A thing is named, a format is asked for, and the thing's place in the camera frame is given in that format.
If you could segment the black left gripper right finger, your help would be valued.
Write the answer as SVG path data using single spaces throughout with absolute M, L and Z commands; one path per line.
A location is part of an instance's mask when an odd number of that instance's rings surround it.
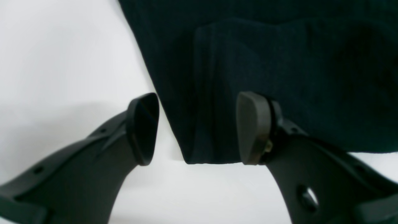
M 269 169 L 293 224 L 397 223 L 397 183 L 310 137 L 277 101 L 240 92 L 236 125 L 242 163 Z

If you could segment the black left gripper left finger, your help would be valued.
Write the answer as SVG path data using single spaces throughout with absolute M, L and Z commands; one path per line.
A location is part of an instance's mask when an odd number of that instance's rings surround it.
M 155 93 L 135 98 L 85 139 L 1 185 L 1 217 L 19 224 L 107 224 L 126 176 L 151 163 L 159 112 Z

